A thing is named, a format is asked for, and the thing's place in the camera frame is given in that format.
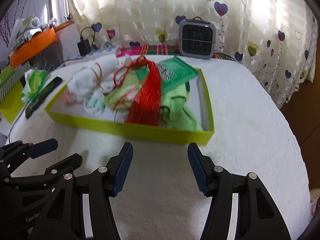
white curtain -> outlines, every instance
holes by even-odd
[[[304,0],[71,0],[71,11],[79,30],[101,22],[102,39],[121,46],[173,45],[181,19],[210,21],[215,49],[246,66],[278,108],[314,78],[318,22]]]

black phone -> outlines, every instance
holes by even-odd
[[[32,100],[30,105],[26,109],[26,118],[29,119],[30,116],[36,111],[39,106],[45,101],[48,95],[60,84],[62,83],[62,78],[55,77],[40,93]]]

portable heater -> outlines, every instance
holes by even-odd
[[[179,23],[179,51],[182,56],[210,59],[213,56],[216,27],[193,18]]]

wall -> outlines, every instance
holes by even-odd
[[[15,0],[0,23],[0,68],[8,64],[8,42],[14,22],[30,15],[40,17],[44,5],[49,8],[48,0]]]
[[[281,109],[301,148],[309,187],[320,188],[320,33],[313,83],[306,80]]]

textured white blanket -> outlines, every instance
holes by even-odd
[[[147,56],[154,61],[169,57]],[[310,222],[310,195],[305,164],[287,121],[243,65],[217,59],[182,59],[202,68],[210,92],[215,133],[208,145],[200,148],[202,153],[231,173],[257,173],[284,217],[292,240],[297,239]],[[67,80],[80,67],[69,65],[56,70],[53,76]],[[15,176],[41,174],[46,167],[76,152],[83,156],[83,164],[75,174],[87,174],[106,164],[129,141],[134,149],[132,164],[123,191],[110,200],[121,239],[200,239],[211,199],[197,188],[187,146],[60,125],[45,113],[44,105],[29,120],[22,117],[17,122],[12,141],[36,143],[54,137],[59,148],[55,153],[27,160]],[[228,239],[234,239],[236,214],[234,196]]]

